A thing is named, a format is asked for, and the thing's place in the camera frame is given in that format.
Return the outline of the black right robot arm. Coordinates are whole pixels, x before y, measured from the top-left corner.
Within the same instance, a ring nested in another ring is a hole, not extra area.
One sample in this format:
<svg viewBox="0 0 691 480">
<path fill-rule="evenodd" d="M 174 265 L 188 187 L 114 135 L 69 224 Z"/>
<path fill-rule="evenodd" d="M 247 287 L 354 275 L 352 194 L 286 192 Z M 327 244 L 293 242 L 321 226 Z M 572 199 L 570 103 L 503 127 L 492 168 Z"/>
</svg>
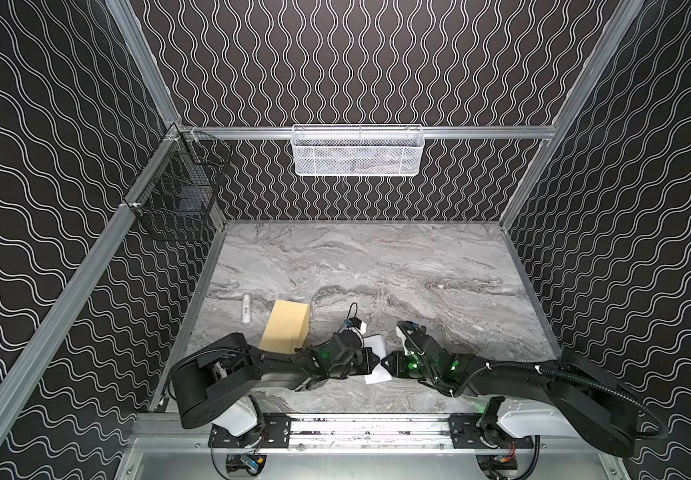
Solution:
<svg viewBox="0 0 691 480">
<path fill-rule="evenodd" d="M 383 367 L 448 398 L 487 398 L 477 431 L 489 446 L 563 436 L 628 458 L 637 442 L 669 434 L 667 422 L 629 388 L 575 352 L 541 362 L 490 360 L 449 352 L 413 322 L 399 322 L 397 335 L 401 350 L 383 358 Z"/>
</svg>

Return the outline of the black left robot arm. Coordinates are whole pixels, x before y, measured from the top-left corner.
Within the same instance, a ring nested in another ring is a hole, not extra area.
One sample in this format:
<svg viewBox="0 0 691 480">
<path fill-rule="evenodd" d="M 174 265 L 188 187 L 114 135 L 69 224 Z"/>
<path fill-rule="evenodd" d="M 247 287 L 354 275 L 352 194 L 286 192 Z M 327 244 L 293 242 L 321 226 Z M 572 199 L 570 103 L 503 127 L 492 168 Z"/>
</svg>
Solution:
<svg viewBox="0 0 691 480">
<path fill-rule="evenodd" d="M 330 380 L 367 376 L 379 361 L 351 330 L 292 353 L 261 350 L 235 332 L 177 362 L 169 385 L 181 426 L 194 429 L 217 419 L 254 388 L 311 391 Z"/>
</svg>

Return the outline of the blue floral letter paper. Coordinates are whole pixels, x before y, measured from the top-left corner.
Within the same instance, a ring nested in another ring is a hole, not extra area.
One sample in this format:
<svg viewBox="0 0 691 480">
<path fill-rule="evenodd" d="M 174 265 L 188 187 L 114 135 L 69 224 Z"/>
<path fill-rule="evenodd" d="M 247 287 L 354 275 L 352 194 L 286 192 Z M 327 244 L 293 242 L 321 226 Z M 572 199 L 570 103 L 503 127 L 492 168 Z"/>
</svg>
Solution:
<svg viewBox="0 0 691 480">
<path fill-rule="evenodd" d="M 375 360 L 375 368 L 371 370 L 371 374 L 365 376 L 365 384 L 375 385 L 391 381 L 393 376 L 385 366 L 381 365 L 381 361 L 387 357 L 387 346 L 385 346 L 385 338 L 381 335 L 373 335 L 365 337 L 365 347 L 371 348 L 371 353 L 377 356 Z"/>
</svg>

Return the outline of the tan kraft envelope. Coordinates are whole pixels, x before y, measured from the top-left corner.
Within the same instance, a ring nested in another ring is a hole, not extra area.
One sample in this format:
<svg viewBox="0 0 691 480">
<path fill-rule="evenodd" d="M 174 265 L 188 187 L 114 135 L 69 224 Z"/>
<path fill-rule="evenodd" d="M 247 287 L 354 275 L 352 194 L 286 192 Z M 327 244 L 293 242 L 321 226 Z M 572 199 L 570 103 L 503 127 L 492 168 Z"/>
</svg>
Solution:
<svg viewBox="0 0 691 480">
<path fill-rule="evenodd" d="M 310 305 L 276 300 L 265 326 L 259 349 L 293 354 L 303 348 L 309 332 Z"/>
</svg>

